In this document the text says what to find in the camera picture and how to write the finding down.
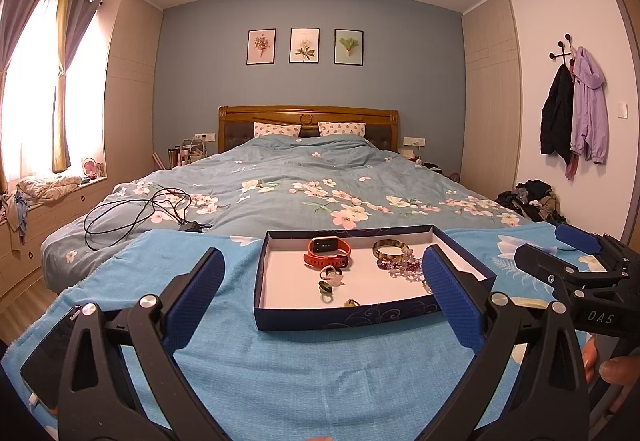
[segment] sheer white curtain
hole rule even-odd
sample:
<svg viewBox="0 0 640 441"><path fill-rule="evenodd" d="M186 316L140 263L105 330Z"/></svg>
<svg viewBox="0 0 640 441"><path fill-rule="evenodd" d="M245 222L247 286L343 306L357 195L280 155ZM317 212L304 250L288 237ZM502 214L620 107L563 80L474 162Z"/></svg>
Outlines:
<svg viewBox="0 0 640 441"><path fill-rule="evenodd" d="M7 181L51 170L53 95L58 77L57 0L40 0L15 48L2 102Z"/></svg>
<svg viewBox="0 0 640 441"><path fill-rule="evenodd" d="M20 36L2 103L2 157L10 189L20 178L51 172L53 101L58 77L57 0L41 0ZM71 168L104 160L102 123L107 43L94 17L66 74L66 135Z"/></svg>
<svg viewBox="0 0 640 441"><path fill-rule="evenodd" d="M67 172L82 175L82 161L104 161L102 124L108 43L98 15L89 24L76 57L66 74L66 140L71 166Z"/></svg>

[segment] pillow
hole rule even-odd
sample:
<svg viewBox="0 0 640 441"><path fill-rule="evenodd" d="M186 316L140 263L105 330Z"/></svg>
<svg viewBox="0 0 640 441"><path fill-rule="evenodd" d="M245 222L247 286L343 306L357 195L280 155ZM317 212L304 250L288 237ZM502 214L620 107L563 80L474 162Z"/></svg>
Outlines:
<svg viewBox="0 0 640 441"><path fill-rule="evenodd" d="M332 123L331 121L318 121L318 129L321 136L332 134L354 134L364 137L364 123Z"/></svg>
<svg viewBox="0 0 640 441"><path fill-rule="evenodd" d="M268 136L270 134L298 137L302 125L270 125L267 123L254 123L254 137Z"/></svg>

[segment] blue box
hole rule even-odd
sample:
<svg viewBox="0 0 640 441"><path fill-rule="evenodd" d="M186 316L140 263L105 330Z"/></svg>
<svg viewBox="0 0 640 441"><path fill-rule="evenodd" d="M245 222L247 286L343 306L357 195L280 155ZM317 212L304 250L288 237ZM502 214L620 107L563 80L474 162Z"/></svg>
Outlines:
<svg viewBox="0 0 640 441"><path fill-rule="evenodd" d="M335 288L329 303L319 292L318 270L305 265L302 258L312 238L327 235L337 235L352 248L350 265L344 270L344 285ZM433 225L369 230L268 231L260 253L254 291L257 328L262 331L302 331L355 327L439 311L433 294L428 293L420 282L393 278L378 268L371 246L375 241L387 238L409 244L417 259L422 258L426 245L438 244L457 268L474 273L488 291L494 285L496 275L493 271ZM343 307L343 301L351 298L361 305Z"/></svg>

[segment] smartphone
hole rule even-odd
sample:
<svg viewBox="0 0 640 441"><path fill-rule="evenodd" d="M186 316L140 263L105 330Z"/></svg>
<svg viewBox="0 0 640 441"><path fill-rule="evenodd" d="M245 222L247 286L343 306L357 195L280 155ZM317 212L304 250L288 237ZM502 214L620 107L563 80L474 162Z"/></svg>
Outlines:
<svg viewBox="0 0 640 441"><path fill-rule="evenodd" d="M20 375L28 388L52 413L57 413L62 364L81 309L81 306L69 309L20 369Z"/></svg>

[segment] picture frame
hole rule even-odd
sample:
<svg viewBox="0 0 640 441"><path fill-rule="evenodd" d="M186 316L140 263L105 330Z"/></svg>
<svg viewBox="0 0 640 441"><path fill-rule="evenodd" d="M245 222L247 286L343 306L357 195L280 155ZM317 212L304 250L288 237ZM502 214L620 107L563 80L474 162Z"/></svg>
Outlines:
<svg viewBox="0 0 640 441"><path fill-rule="evenodd" d="M363 65L364 31L353 29L336 29L334 43L335 65Z"/></svg>
<svg viewBox="0 0 640 441"><path fill-rule="evenodd" d="M290 64L317 64L319 60L320 30L295 27L289 43Z"/></svg>
<svg viewBox="0 0 640 441"><path fill-rule="evenodd" d="M252 29L246 43L248 66L273 64L275 62L276 30Z"/></svg>

